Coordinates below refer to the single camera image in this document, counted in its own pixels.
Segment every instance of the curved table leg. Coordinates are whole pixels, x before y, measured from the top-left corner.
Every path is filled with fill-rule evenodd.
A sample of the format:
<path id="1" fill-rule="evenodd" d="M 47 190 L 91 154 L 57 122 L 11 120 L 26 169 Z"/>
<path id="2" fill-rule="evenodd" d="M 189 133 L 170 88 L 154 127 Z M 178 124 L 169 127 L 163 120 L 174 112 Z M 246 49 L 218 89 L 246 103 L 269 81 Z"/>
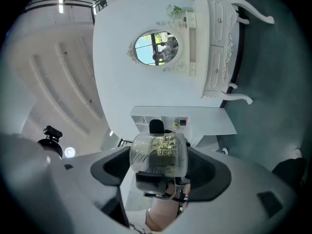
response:
<path id="1" fill-rule="evenodd" d="M 251 14 L 253 14 L 255 17 L 259 18 L 261 21 L 264 21 L 264 22 L 270 23 L 270 24 L 274 24 L 274 18 L 273 17 L 271 17 L 271 16 L 265 17 L 259 11 L 257 11 L 255 7 L 253 7 L 250 3 L 248 3 L 245 0 L 223 0 L 223 1 L 229 2 L 233 5 L 243 7 L 245 10 L 249 11 Z"/>
<path id="2" fill-rule="evenodd" d="M 216 96 L 216 97 L 220 97 L 221 99 L 224 100 L 237 100 L 237 99 L 244 99 L 245 101 L 247 101 L 247 103 L 250 105 L 252 104 L 253 100 L 246 95 L 241 95 L 241 94 L 227 94 L 224 93 L 222 91 L 209 91 L 208 92 L 210 95 L 205 95 L 205 96 L 209 96 L 212 97 L 212 95 Z"/>
<path id="3" fill-rule="evenodd" d="M 234 89 L 238 87 L 235 83 L 231 83 L 231 82 L 229 82 L 228 86 L 233 87 Z"/>
<path id="4" fill-rule="evenodd" d="M 242 24 L 249 24 L 249 20 L 248 19 L 243 19 L 243 18 L 237 17 L 237 21 L 241 22 Z"/>

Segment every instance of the black camera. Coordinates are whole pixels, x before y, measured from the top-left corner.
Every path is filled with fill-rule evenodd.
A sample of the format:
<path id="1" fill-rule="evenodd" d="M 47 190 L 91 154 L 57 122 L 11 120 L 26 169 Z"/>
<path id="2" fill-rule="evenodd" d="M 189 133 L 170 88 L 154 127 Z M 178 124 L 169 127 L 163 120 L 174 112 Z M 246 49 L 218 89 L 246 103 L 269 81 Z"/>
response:
<path id="1" fill-rule="evenodd" d="M 41 139 L 38 143 L 48 151 L 55 151 L 61 158 L 63 157 L 63 150 L 58 144 L 59 139 L 63 137 L 61 131 L 51 126 L 46 126 L 43 133 L 47 135 L 47 138 Z"/>
<path id="2" fill-rule="evenodd" d="M 57 143 L 59 142 L 59 139 L 63 137 L 62 132 L 51 126 L 46 126 L 43 130 L 43 133 L 47 135 L 48 139 L 54 140 Z"/>

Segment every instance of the window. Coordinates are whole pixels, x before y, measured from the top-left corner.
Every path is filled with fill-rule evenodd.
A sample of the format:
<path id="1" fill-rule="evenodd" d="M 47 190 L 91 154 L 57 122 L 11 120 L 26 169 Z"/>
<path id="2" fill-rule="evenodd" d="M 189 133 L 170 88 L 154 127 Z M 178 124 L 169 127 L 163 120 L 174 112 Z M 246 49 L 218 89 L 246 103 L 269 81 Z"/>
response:
<path id="1" fill-rule="evenodd" d="M 150 66 L 163 65 L 165 61 L 160 59 L 153 59 L 154 54 L 161 54 L 162 50 L 166 48 L 166 43 L 175 37 L 166 31 L 150 31 L 142 35 L 135 45 L 136 56 L 144 64 Z"/>

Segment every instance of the clear plastic container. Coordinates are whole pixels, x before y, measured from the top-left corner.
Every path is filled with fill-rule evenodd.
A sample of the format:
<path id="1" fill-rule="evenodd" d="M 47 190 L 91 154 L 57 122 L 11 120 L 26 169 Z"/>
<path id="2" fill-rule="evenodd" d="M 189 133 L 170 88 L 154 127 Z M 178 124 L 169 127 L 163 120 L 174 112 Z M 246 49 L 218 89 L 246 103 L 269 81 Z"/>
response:
<path id="1" fill-rule="evenodd" d="M 139 134 L 130 150 L 135 172 L 184 177 L 187 173 L 187 149 L 183 134 Z"/>

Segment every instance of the ornate mirror frame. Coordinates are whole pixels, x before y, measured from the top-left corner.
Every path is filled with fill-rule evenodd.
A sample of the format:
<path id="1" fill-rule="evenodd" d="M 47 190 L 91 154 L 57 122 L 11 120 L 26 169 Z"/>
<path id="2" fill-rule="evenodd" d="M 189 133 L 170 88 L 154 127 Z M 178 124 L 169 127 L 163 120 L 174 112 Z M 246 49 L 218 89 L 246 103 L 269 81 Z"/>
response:
<path id="1" fill-rule="evenodd" d="M 173 28 L 167 27 L 167 26 L 163 26 L 163 25 L 151 25 L 150 27 L 148 27 L 146 30 L 143 31 L 143 33 L 140 34 L 140 36 L 136 37 L 133 41 L 131 41 L 129 48 L 128 48 L 128 52 L 127 55 L 131 58 L 132 61 L 134 61 L 135 63 L 137 63 L 138 65 L 140 65 L 141 67 L 157 67 L 157 66 L 151 66 L 148 64 L 145 64 L 143 62 L 141 62 L 138 58 L 137 58 L 137 53 L 136 53 L 136 42 L 137 40 L 145 33 L 150 32 L 151 30 L 159 30 L 159 31 L 166 31 L 171 33 L 177 40 L 178 44 L 179 44 L 179 50 L 176 54 L 176 56 L 168 63 L 165 63 L 164 65 L 160 65 L 158 66 L 159 69 L 161 69 L 162 71 L 167 71 L 167 70 L 171 70 L 173 69 L 173 67 L 177 64 L 177 61 L 180 59 L 181 55 L 182 55 L 182 51 L 183 51 L 183 41 L 181 36 L 179 35 L 179 33 L 174 30 Z"/>

